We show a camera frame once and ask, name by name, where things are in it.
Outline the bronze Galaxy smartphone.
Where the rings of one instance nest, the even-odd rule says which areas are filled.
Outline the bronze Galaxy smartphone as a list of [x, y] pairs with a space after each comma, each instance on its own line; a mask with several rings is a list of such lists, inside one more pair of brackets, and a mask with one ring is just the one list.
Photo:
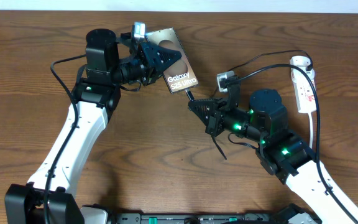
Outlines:
[[163, 50], [158, 53], [159, 56], [167, 58], [167, 62], [161, 59], [161, 63], [167, 64], [163, 66], [162, 75], [170, 93], [187, 90], [199, 84], [174, 28], [148, 32], [145, 37], [148, 42]]

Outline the white power strip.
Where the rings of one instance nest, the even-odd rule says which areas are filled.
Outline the white power strip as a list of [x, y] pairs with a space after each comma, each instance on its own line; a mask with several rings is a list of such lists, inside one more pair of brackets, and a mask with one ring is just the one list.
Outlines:
[[305, 76], [297, 69], [291, 70], [296, 105], [299, 113], [308, 114], [316, 111], [316, 103], [311, 86]]

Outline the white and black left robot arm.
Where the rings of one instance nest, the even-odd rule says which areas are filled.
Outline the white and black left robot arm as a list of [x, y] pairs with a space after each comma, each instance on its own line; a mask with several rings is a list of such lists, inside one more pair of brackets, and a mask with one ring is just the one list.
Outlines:
[[9, 223], [113, 223], [107, 208], [75, 201], [86, 160], [121, 91], [155, 83], [181, 52], [147, 41], [144, 25], [135, 23], [120, 35], [108, 29], [88, 32], [84, 56], [75, 86], [67, 90], [71, 104], [65, 124], [49, 154], [25, 185], [12, 184], [6, 192]]

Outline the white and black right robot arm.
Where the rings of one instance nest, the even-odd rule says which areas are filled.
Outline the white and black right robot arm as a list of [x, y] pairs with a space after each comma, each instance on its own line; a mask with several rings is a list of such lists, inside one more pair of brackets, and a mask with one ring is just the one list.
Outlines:
[[323, 223], [358, 222], [358, 207], [339, 188], [309, 144], [288, 127], [288, 113], [276, 90], [253, 92], [249, 110], [227, 98], [190, 101], [189, 109], [216, 137], [229, 131], [258, 143], [262, 167], [302, 198]]

